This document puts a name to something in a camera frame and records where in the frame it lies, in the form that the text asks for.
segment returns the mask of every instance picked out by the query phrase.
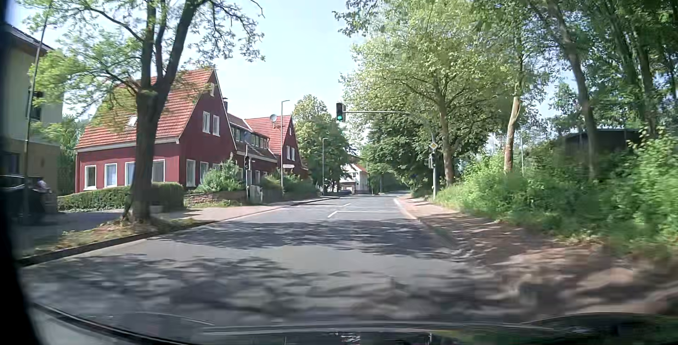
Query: stone wall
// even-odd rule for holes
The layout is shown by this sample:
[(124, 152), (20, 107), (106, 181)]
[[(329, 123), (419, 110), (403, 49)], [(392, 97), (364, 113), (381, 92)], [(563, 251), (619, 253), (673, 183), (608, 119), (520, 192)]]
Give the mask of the stone wall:
[(186, 194), (184, 197), (184, 205), (190, 206), (191, 204), (218, 202), (225, 200), (246, 202), (247, 199), (248, 195), (244, 190), (237, 190), (234, 192)]
[(262, 203), (274, 203), (274, 202), (284, 202), (284, 201), (299, 201), (302, 199), (312, 199), (318, 196), (318, 193), (308, 193), (308, 194), (296, 194), (296, 193), (283, 193), (278, 189), (274, 190), (262, 190), (263, 197)]

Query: hedge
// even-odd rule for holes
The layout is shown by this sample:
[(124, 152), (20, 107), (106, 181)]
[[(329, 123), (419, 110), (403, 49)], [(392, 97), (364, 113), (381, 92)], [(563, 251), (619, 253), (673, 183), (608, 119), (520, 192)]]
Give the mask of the hedge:
[[(57, 197), (59, 211), (100, 211), (122, 209), (130, 186), (117, 186), (80, 192)], [(163, 207), (164, 211), (184, 207), (184, 187), (176, 182), (154, 182), (150, 203)]]

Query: windshield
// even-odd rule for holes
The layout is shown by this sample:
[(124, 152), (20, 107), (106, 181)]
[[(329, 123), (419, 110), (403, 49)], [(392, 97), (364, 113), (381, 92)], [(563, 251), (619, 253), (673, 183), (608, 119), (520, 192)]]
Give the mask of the windshield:
[(1, 197), (47, 343), (678, 312), (678, 0), (6, 6)]

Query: traffic light pole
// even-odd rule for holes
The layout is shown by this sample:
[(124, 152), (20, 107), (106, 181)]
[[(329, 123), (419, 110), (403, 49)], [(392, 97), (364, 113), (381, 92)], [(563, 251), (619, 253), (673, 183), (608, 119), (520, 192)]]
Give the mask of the traffic light pole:
[[(371, 114), (404, 114), (404, 115), (408, 115), (410, 117), (421, 118), (420, 116), (413, 115), (410, 112), (404, 112), (404, 111), (345, 111), (344, 110), (344, 111), (342, 111), (342, 113), (343, 114), (368, 114), (368, 113), (371, 113)], [(424, 123), (424, 125), (428, 126), (428, 131), (430, 132), (430, 142), (435, 144), (435, 135), (433, 134), (433, 129), (431, 128), (430, 124), (428, 124), (428, 122), (424, 118), (421, 118), (421, 121)], [(433, 162), (433, 166), (432, 166), (432, 168), (433, 168), (433, 199), (435, 199), (435, 196), (438, 193), (438, 172), (436, 171), (436, 167), (435, 167), (435, 150), (432, 149), (432, 148), (430, 150), (430, 155), (433, 158), (433, 161), (432, 161)]]
[(245, 190), (247, 190), (248, 197), (250, 196), (250, 165), (250, 146), (248, 145), (248, 142), (245, 141), (245, 158), (243, 159), (243, 168), (245, 168)]

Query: red brick sidewalk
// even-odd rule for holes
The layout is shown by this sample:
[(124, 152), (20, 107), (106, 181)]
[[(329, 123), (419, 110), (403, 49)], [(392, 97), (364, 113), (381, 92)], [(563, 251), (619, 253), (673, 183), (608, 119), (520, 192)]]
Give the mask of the red brick sidewalk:
[(464, 258), (494, 271), (504, 297), (531, 306), (534, 318), (583, 312), (678, 315), (676, 273), (631, 263), (603, 246), (568, 246), (489, 219), (399, 198), (402, 208)]

